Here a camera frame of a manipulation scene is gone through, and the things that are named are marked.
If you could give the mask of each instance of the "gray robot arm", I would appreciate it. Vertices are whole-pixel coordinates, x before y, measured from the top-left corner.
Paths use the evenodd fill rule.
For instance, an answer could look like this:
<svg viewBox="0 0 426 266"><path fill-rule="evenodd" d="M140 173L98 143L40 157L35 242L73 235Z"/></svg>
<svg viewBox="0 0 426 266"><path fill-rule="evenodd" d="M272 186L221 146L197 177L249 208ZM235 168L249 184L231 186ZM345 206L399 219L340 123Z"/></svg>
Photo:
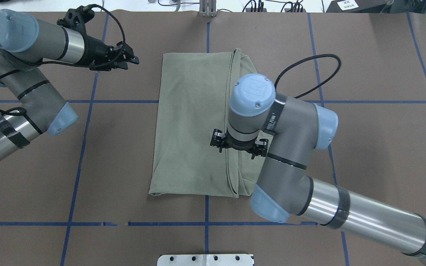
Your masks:
<svg viewBox="0 0 426 266"><path fill-rule="evenodd" d="M314 149L326 149L338 116L321 106L276 93L265 76L248 74L230 96L227 132L215 130L211 146L247 150L261 145L259 130L274 135L250 206L272 222L301 215L331 229L371 239L426 265L426 217L314 180L305 169Z"/></svg>
<svg viewBox="0 0 426 266"><path fill-rule="evenodd" d="M0 10L0 86L22 103L9 111L0 110L0 161L40 134L57 135L78 119L37 68L43 58L97 71L127 69L127 62L139 63L124 41L111 47L86 34L85 22L93 18L95 6L69 10L59 25Z"/></svg>

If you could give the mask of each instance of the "cable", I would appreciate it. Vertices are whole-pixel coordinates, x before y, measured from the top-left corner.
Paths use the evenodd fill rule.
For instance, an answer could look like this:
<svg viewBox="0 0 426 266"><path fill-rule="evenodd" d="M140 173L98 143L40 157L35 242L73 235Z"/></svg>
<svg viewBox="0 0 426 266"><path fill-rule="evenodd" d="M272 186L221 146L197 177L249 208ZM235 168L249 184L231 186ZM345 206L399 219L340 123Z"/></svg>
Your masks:
<svg viewBox="0 0 426 266"><path fill-rule="evenodd" d="M290 4L290 10L292 10L292 7L293 7L293 4L294 3L292 3L292 2L286 2L283 6L282 6L282 9L280 10L280 12L282 13L282 11L284 10L284 8L285 8L285 6L287 5L287 4Z"/></svg>
<svg viewBox="0 0 426 266"><path fill-rule="evenodd" d="M253 12L253 5L252 5L252 2L254 2L254 7L256 6L256 0L249 0L249 2L247 2L245 5L244 5L244 8L243 8L243 10L241 11L241 12L244 12L244 10L246 10L246 7L247 7L247 5L249 5L249 3L251 3L251 12Z"/></svg>
<svg viewBox="0 0 426 266"><path fill-rule="evenodd" d="M298 62L295 62L294 64L291 64L286 69L284 69L284 71L282 71L279 74L279 76L277 77L277 79L275 80L275 83L274 83L275 90L277 91L277 84L279 83L280 78L282 78L282 76L287 71L289 71L290 69L292 69L292 68L294 68L294 67L302 64L303 62L310 61L310 60L313 60L313 59L323 58L323 57L333 57L333 58L335 58L338 61L338 66L336 67L335 72L333 72L333 74L331 74L330 77L328 77L327 79L325 79L325 81L323 81L322 83L320 83L317 86L315 86L313 89L311 89L309 91L306 91L306 92L300 94L299 96L295 96L294 98L296 98L296 99L301 98L301 97L303 97L303 96L305 96L305 95L313 92L315 89L318 89L323 84L327 83L330 79L332 79L336 75L336 73L338 73L338 70L341 68L341 59L336 54L319 54L319 55L314 55L314 56L310 56L310 57L304 58L304 59L302 59L302 60L300 60Z"/></svg>
<svg viewBox="0 0 426 266"><path fill-rule="evenodd" d="M159 0L157 0L157 3L163 7L171 7L171 6L176 6L177 4L169 4L169 5L163 5L159 2ZM180 4L200 4L200 3L180 3Z"/></svg>
<svg viewBox="0 0 426 266"><path fill-rule="evenodd" d="M17 73L17 72L20 72L20 70L19 69L14 69L13 71L9 71L9 72L7 72L5 74L2 74L0 76L0 79L5 78L5 77L7 77L7 76L9 76L11 74ZM0 109L0 113L2 115L8 115L8 116L25 116L25 114L27 113L27 111L24 108L22 108L22 107L16 107L16 108L8 109L6 111Z"/></svg>

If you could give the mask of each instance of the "folded shirt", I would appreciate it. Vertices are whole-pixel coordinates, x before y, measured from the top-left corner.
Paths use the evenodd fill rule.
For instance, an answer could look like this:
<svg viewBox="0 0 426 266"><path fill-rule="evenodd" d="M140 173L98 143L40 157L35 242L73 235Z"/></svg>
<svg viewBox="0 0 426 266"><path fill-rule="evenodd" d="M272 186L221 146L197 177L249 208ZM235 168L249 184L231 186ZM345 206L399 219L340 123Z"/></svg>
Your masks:
<svg viewBox="0 0 426 266"><path fill-rule="evenodd" d="M264 158L210 146L213 129L226 132L234 83L250 73L256 69L240 49L164 54L150 195L252 194Z"/></svg>

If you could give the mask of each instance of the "folded cloth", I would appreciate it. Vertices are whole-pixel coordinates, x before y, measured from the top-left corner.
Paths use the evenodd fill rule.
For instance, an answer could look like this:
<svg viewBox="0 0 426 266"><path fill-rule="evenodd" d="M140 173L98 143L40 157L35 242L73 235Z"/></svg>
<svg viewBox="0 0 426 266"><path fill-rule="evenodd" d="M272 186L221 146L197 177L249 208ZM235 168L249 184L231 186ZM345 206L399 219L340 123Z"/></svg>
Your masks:
<svg viewBox="0 0 426 266"><path fill-rule="evenodd" d="M150 195L251 195L264 158L210 146L225 132L230 92L256 69L240 49L216 54L164 54ZM272 136L259 133L260 138Z"/></svg>

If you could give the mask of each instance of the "black wire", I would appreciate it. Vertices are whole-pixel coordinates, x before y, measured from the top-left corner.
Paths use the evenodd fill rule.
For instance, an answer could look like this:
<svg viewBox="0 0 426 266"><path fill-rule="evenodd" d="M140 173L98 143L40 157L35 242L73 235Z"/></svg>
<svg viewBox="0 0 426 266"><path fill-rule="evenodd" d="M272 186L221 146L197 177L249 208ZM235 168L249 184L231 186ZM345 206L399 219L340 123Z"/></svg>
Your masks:
<svg viewBox="0 0 426 266"><path fill-rule="evenodd" d="M284 7L287 5L287 4L290 4L290 9L292 9L292 6L293 6L293 4L294 3L292 3L292 2L286 2L283 6L282 6L282 9L280 10L280 12L282 12L283 10L284 10Z"/></svg>
<svg viewBox="0 0 426 266"><path fill-rule="evenodd" d="M332 78L336 75L336 73L338 73L338 70L341 68L341 59L340 59L340 58L339 58L336 54L319 54L319 55L313 55L313 56L310 56L310 57L304 58L304 59L302 59L302 60L300 60L300 61L298 61L298 62L295 62L294 64L291 64L291 65L290 65L290 66L288 66L286 69L284 69L284 71L282 71L282 72L279 74L279 76L277 77L277 79L275 80L275 83L274 83L275 90L277 91L277 84L279 83L280 78L282 78L282 76L283 76L283 75L284 75L287 71L289 71L290 69L292 69L292 68L294 68L294 67L296 67L296 66L298 66L298 65L302 64L303 62L310 61L310 60L313 60L313 59L323 58L323 57L333 57L333 58L335 58L335 59L338 61L338 66L336 67L335 72L333 72L333 74L331 74L331 76L330 76L330 77L328 77L327 79L325 79L325 81L323 81L322 83L320 83L320 84L318 84L317 86L315 86L313 89L311 89L311 90L309 90L309 91L306 91L306 92L304 92L304 93L300 94L299 96L295 96L294 98L296 98L296 99L301 98L301 97L303 97L303 96L305 96L305 95L307 95L307 94L309 94L309 93L313 92L315 89L318 89L318 88L319 88L320 86L322 86L323 84L327 83L330 79L332 79Z"/></svg>
<svg viewBox="0 0 426 266"><path fill-rule="evenodd" d="M113 18L113 20L115 20L115 22L117 23L117 25L119 27L119 30L121 31L121 35L123 36L122 47L119 50L119 52L116 54L116 56L111 61L108 61L108 62L102 63L102 64L98 64L98 65L76 65L76 64L70 64L70 63L58 62L58 61L45 61L45 62L40 62L40 63L34 64L34 63L26 62L22 59L15 57L15 56L13 56L13 57L15 59L18 59L19 61L23 62L24 64L27 64L27 65L30 65L30 66L36 66L36 67L39 67L39 66L45 65L45 64L57 64L57 65L72 66L72 67L97 68L97 67L109 65L109 64L111 64L111 62L116 61L116 59L118 59L123 54L123 50L124 50L123 48L126 44L126 36L124 34L124 30L123 30L123 27L121 26L121 23L111 12L109 12L106 8L104 8L100 5L91 4L91 5L87 5L87 7L91 7L91 8L98 7L99 9L105 11L110 17Z"/></svg>
<svg viewBox="0 0 426 266"><path fill-rule="evenodd" d="M2 74L0 76L0 79L5 78L5 77L7 77L7 76L9 76L11 74L17 73L17 72L20 72L20 70L19 69L14 69L13 71L9 71L9 72L7 72L5 74ZM22 108L22 107L16 107L16 108L8 109L6 111L0 109L0 113L2 115L8 115L8 116L25 116L25 114L27 113L27 111L24 108Z"/></svg>
<svg viewBox="0 0 426 266"><path fill-rule="evenodd" d="M256 4L256 0L249 0L249 2L247 2L247 3L244 5L244 8L243 8L243 10L242 10L241 12L244 12L244 10L246 10L246 7L247 7L247 5L249 5L249 3L251 3L251 12L252 12L252 10L253 10L252 2L254 2L254 5Z"/></svg>
<svg viewBox="0 0 426 266"><path fill-rule="evenodd" d="M176 6L177 4L169 4L169 5L163 5L159 2L159 0L157 0L157 3L163 7L171 7L171 6ZM181 4L200 4L200 3L182 3Z"/></svg>

